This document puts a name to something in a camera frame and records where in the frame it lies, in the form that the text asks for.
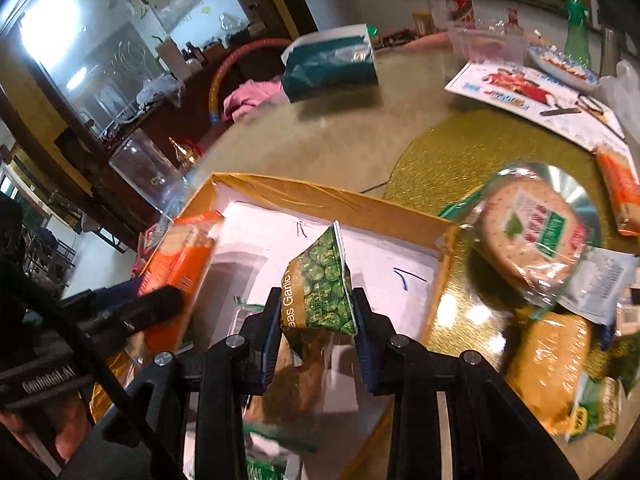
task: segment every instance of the bolt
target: bolt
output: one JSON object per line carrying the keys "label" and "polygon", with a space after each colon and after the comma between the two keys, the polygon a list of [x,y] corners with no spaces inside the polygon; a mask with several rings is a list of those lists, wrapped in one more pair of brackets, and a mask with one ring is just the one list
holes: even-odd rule
{"label": "bolt", "polygon": [[159,354],[156,354],[156,357],[154,357],[154,362],[158,366],[164,366],[169,364],[173,358],[174,356],[171,355],[171,352],[160,352]]}
{"label": "bolt", "polygon": [[475,350],[467,350],[462,358],[465,360],[465,363],[469,363],[470,365],[477,365],[482,361],[482,356],[480,352],[476,352]]}
{"label": "bolt", "polygon": [[229,348],[238,348],[244,344],[244,337],[239,334],[233,334],[226,338],[225,343]]}
{"label": "bolt", "polygon": [[402,334],[396,334],[389,340],[389,342],[391,343],[391,346],[394,346],[395,348],[404,348],[409,344],[409,338]]}

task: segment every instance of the pink towel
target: pink towel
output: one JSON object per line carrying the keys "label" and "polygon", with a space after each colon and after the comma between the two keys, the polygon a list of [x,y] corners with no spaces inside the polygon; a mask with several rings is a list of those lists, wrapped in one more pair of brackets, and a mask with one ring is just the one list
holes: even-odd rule
{"label": "pink towel", "polygon": [[242,83],[225,99],[222,120],[234,122],[249,113],[253,108],[282,90],[282,83],[273,81],[254,81]]}

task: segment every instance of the white packet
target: white packet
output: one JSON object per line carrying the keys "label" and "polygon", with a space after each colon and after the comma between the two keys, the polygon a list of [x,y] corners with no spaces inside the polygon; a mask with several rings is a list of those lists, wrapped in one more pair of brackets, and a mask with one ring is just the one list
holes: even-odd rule
{"label": "white packet", "polygon": [[590,247],[578,265],[558,304],[591,322],[611,326],[618,298],[636,278],[638,256]]}

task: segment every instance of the round cracker package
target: round cracker package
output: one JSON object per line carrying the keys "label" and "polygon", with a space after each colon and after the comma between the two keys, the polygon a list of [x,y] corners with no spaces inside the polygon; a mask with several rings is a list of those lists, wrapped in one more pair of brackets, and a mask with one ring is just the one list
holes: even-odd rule
{"label": "round cracker package", "polygon": [[526,164],[499,171],[476,194],[463,228],[530,303],[552,307],[588,243],[578,215]]}

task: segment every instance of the orange snack package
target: orange snack package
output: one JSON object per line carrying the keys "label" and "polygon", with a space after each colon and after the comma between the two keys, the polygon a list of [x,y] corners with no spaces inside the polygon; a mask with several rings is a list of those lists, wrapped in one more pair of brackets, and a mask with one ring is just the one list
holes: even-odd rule
{"label": "orange snack package", "polygon": [[184,306],[178,316],[132,338],[127,351],[138,364],[146,364],[158,352],[176,351],[180,346],[223,219],[218,211],[209,211],[175,221],[151,257],[139,295],[173,285],[184,294]]}
{"label": "orange snack package", "polygon": [[640,236],[640,187],[628,160],[603,144],[596,146],[594,152],[609,192],[618,232]]}

